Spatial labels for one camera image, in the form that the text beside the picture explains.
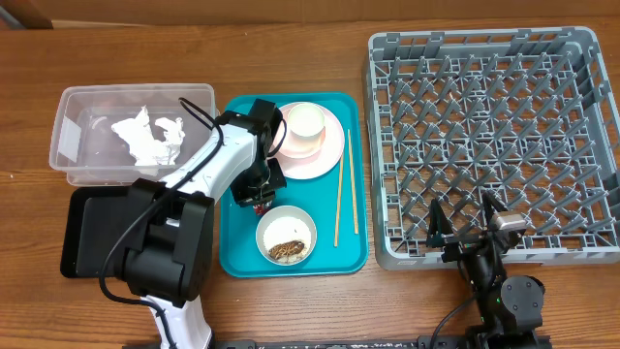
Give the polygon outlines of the white cup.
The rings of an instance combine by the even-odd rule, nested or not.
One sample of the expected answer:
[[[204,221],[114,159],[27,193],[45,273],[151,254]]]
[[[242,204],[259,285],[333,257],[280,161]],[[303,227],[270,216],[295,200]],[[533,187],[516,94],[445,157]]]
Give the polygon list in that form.
[[[325,114],[315,104],[301,103],[290,110],[288,122],[297,137],[314,140],[325,128]]]

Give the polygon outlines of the red snack wrapper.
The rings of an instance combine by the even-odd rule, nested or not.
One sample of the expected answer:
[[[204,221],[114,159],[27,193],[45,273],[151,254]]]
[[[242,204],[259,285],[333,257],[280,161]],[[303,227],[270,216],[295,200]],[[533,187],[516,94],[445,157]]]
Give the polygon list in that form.
[[[270,208],[271,208],[270,203],[263,203],[263,204],[253,206],[253,209],[258,216],[265,215],[270,210]]]

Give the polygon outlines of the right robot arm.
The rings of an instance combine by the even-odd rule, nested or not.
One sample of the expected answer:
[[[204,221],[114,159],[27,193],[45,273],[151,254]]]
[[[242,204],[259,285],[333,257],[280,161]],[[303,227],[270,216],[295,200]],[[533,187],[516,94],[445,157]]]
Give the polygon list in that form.
[[[481,198],[485,227],[477,235],[456,234],[439,201],[431,202],[426,244],[443,250],[443,262],[457,264],[473,295],[442,319],[428,346],[439,348],[443,326],[474,302],[481,323],[469,327],[457,341],[448,341],[448,348],[550,348],[549,338],[536,335],[543,324],[543,283],[534,276],[509,276],[501,258],[519,243],[526,219],[488,192]]]

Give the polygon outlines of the grey bowl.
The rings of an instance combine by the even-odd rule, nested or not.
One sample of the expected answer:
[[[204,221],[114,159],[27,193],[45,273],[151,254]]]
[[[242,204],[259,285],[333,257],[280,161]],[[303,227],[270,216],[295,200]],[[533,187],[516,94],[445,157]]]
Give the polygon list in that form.
[[[312,245],[310,247],[309,253],[307,254],[307,256],[301,260],[298,263],[295,264],[291,264],[291,265],[281,265],[278,264],[272,260],[270,260],[267,257],[266,254],[266,250],[264,248],[263,245],[263,236],[264,236],[264,231],[267,227],[267,225],[269,223],[271,223],[273,220],[277,219],[277,218],[281,218],[281,217],[294,217],[294,218],[298,218],[300,220],[302,220],[311,230],[312,236],[313,236],[313,241],[312,241]],[[303,209],[297,207],[297,206],[278,206],[275,208],[272,208],[270,211],[268,211],[259,221],[258,226],[257,226],[257,230],[256,230],[256,243],[258,245],[258,248],[261,252],[261,254],[272,264],[278,265],[278,266],[284,266],[284,267],[289,267],[289,266],[294,266],[297,264],[300,264],[301,262],[303,262],[305,259],[307,259],[310,254],[313,252],[313,249],[316,245],[317,242],[317,237],[318,237],[318,233],[317,233],[317,227],[316,224],[314,222],[314,220],[311,218],[311,216],[304,211]]]

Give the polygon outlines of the white tissue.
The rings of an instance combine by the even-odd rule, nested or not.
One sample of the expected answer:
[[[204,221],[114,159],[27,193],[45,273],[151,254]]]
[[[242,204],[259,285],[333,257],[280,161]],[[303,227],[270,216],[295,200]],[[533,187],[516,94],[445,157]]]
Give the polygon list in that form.
[[[174,165],[185,138],[183,119],[157,118],[154,125],[163,129],[162,141],[154,137],[146,106],[133,118],[111,125],[111,130],[129,146],[136,166]]]

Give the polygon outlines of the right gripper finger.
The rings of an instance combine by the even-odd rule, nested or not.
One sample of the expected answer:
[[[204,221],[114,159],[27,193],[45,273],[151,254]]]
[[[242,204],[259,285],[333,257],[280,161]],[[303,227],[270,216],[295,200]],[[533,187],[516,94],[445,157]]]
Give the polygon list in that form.
[[[481,192],[482,213],[484,215],[485,226],[491,227],[491,220],[495,213],[507,211],[508,209],[492,193]]]
[[[444,246],[446,238],[453,237],[451,223],[437,199],[433,199],[429,209],[430,225],[427,231],[427,246]]]

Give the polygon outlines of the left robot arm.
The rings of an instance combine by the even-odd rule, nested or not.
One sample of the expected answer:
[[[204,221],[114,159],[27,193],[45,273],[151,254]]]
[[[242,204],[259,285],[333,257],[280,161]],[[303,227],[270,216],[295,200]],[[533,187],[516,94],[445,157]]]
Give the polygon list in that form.
[[[179,103],[211,137],[174,173],[129,187],[124,231],[103,262],[99,286],[111,301],[148,307],[161,347],[206,348],[212,331],[200,292],[212,258],[214,207],[226,191],[239,206],[271,204],[286,185],[274,157],[286,123],[263,99],[246,114],[217,117],[186,98]]]

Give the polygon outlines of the white rice with food scrap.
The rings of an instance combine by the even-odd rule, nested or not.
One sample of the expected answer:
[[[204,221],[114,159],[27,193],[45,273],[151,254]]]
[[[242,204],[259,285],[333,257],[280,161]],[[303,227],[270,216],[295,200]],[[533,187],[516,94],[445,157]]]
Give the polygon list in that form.
[[[294,217],[273,220],[263,234],[267,257],[281,265],[291,265],[303,260],[309,253],[312,241],[309,227]]]

